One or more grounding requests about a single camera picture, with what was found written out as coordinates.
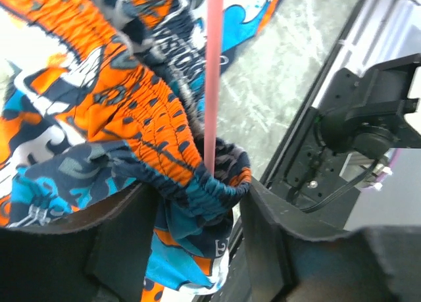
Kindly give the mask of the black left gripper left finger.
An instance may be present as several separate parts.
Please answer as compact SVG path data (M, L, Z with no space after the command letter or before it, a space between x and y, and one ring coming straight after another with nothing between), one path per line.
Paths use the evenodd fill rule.
M139 301L158 194L135 183L45 226L1 230L2 301Z

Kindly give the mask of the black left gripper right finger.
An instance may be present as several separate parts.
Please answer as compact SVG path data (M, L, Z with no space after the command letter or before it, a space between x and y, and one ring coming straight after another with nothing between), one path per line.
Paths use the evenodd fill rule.
M420 228L354 232L317 220L253 180L241 200L253 301L419 301Z

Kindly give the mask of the orange teal patterned shorts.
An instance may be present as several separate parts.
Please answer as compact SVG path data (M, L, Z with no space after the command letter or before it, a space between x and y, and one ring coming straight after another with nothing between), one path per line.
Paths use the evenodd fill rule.
M139 301L226 282L247 153L204 161L205 38L190 0L1 0L1 230L139 183L158 194Z

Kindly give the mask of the pink wire hanger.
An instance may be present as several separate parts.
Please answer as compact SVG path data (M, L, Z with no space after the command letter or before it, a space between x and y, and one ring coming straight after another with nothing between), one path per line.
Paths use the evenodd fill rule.
M216 147L222 25L223 0L207 0L204 161L211 174L214 173Z

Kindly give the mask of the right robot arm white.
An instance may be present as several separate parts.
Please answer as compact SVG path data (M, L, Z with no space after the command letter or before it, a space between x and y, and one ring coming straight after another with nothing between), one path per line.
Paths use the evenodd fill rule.
M321 111L317 139L334 153L378 159L391 148L420 148L420 55L336 72L328 91L338 104Z

